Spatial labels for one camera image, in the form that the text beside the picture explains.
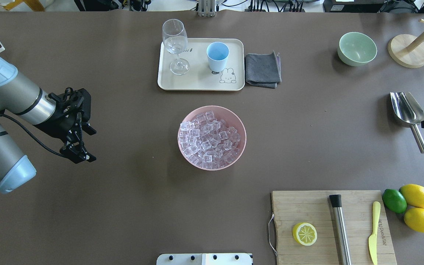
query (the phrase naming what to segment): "towel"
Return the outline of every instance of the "towel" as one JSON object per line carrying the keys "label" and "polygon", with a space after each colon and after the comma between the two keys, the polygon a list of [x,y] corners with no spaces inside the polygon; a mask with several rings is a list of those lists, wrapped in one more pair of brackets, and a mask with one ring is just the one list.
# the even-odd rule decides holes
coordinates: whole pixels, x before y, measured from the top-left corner
{"label": "towel", "polygon": [[276,88],[281,82],[279,57],[271,54],[249,53],[245,56],[245,80],[252,86]]}

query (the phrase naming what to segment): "wooden cutting board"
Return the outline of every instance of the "wooden cutting board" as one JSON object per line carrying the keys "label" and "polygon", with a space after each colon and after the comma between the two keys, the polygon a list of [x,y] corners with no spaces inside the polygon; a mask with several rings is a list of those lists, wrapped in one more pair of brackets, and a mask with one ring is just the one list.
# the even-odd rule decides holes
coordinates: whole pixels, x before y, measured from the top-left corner
{"label": "wooden cutting board", "polygon": [[[379,201],[382,207],[377,233],[378,265],[397,265],[380,191],[273,191],[278,265],[340,265],[328,199],[332,194],[341,194],[352,264],[372,265],[367,239],[372,233],[372,203]],[[299,245],[292,237],[293,226],[300,222],[311,223],[317,230],[317,241],[309,247]]]}

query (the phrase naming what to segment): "lime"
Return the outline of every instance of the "lime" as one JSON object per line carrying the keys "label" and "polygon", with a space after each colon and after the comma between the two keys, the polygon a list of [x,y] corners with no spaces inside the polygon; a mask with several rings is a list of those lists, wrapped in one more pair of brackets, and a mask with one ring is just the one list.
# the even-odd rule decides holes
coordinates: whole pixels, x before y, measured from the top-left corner
{"label": "lime", "polygon": [[292,229],[292,236],[301,245],[313,245],[317,241],[317,230],[310,223],[298,223]]}
{"label": "lime", "polygon": [[382,194],[382,200],[384,205],[392,212],[403,213],[407,209],[407,201],[397,190],[386,189]]}
{"label": "lime", "polygon": [[413,230],[424,233],[424,209],[411,208],[403,216],[403,221]]}
{"label": "lime", "polygon": [[407,184],[400,188],[400,192],[407,200],[407,204],[424,208],[424,187],[416,184]]}

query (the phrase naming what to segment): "yellow knife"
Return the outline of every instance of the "yellow knife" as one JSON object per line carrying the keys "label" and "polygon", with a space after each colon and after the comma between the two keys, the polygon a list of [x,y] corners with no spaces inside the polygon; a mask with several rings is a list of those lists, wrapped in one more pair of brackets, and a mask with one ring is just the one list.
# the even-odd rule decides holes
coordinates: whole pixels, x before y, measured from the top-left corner
{"label": "yellow knife", "polygon": [[369,254],[374,265],[377,265],[377,227],[381,215],[381,204],[378,201],[372,203],[372,235],[369,236]]}

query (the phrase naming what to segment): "metal scoop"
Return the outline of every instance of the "metal scoop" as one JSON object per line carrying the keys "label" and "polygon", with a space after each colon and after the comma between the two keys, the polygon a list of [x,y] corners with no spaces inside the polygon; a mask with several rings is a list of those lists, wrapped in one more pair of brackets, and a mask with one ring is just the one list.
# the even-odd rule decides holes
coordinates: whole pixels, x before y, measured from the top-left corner
{"label": "metal scoop", "polygon": [[412,129],[420,153],[424,154],[424,140],[421,136],[419,123],[424,121],[424,112],[410,92],[390,92],[395,116],[400,119],[404,127]]}

